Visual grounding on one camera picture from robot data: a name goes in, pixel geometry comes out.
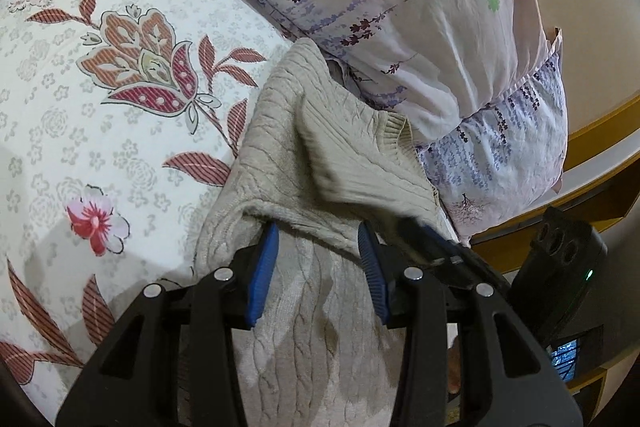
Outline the person's right hand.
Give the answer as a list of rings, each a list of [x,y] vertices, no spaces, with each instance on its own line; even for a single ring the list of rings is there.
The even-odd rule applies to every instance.
[[[461,363],[460,363],[460,343],[459,338],[454,338],[454,342],[448,348],[448,392],[455,395],[461,388]]]

